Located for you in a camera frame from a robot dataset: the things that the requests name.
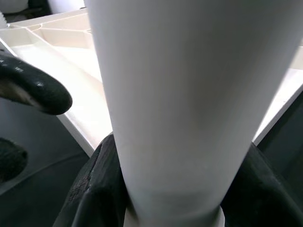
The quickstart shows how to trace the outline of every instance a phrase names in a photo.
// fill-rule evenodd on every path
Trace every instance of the shiny black rubber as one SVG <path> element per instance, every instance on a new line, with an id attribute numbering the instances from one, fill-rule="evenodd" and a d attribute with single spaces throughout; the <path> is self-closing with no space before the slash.
<path id="1" fill-rule="evenodd" d="M 0 52 L 0 97 L 53 115 L 63 114 L 72 105 L 71 95 L 60 82 L 4 52 Z"/>

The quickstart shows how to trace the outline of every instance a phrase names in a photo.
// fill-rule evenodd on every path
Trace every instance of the white plastic part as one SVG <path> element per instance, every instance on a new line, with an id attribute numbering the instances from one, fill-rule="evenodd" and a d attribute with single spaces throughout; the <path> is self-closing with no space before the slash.
<path id="1" fill-rule="evenodd" d="M 35 30 L 54 49 L 77 67 L 102 82 L 92 34 L 86 31 L 48 29 Z"/>
<path id="2" fill-rule="evenodd" d="M 131 225 L 216 226 L 219 204 L 299 44 L 303 2 L 86 5 L 138 217 Z"/>
<path id="3" fill-rule="evenodd" d="M 44 28 L 66 29 L 84 31 L 90 29 L 89 18 L 87 14 L 75 15 L 73 17 L 62 18 L 43 24 Z"/>

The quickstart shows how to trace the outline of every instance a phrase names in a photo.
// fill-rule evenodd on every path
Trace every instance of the white background object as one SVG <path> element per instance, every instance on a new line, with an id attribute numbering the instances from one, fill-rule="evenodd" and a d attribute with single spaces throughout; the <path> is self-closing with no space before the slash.
<path id="1" fill-rule="evenodd" d="M 84 0 L 48 0 L 52 13 L 63 13 L 85 7 Z"/>

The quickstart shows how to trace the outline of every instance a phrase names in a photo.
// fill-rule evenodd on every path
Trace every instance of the white pipe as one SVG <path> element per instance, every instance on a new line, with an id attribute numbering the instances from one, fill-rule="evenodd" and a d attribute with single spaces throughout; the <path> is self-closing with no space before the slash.
<path id="1" fill-rule="evenodd" d="M 303 1 L 86 5 L 140 226 L 214 226 L 302 36 Z"/>

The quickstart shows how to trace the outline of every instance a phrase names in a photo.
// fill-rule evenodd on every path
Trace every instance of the white cylinder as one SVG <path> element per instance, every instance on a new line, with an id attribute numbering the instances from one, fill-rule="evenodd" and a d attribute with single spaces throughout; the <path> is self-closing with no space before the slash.
<path id="1" fill-rule="evenodd" d="M 303 1 L 86 5 L 139 226 L 214 226 L 300 41 Z"/>

